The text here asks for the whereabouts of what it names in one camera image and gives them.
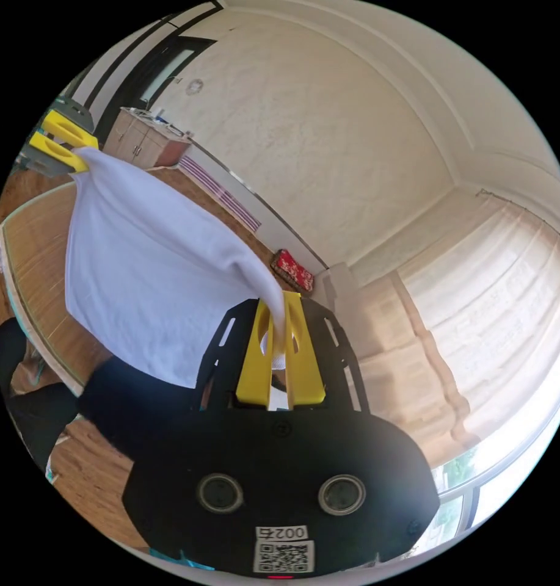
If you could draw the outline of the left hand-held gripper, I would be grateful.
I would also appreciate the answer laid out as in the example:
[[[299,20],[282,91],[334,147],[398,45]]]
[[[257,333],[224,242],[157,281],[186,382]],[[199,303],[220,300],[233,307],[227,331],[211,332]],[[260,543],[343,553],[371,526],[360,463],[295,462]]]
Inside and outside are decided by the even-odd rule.
[[[74,149],[98,149],[90,112],[64,95],[58,96],[40,118],[18,154],[18,168],[43,176],[89,171]]]

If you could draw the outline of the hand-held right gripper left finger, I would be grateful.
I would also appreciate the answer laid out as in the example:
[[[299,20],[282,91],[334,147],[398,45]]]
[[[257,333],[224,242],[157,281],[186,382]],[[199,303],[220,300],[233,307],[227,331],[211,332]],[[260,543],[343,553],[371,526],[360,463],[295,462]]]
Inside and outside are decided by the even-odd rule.
[[[269,407],[273,357],[274,324],[268,307],[260,300],[236,387],[239,403],[249,407]]]

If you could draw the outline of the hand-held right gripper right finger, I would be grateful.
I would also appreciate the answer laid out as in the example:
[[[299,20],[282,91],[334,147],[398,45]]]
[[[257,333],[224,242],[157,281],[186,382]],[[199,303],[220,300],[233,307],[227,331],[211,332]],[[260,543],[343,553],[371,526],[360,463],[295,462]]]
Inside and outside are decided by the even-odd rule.
[[[289,408],[323,403],[325,386],[306,322],[300,294],[284,292],[285,376]]]

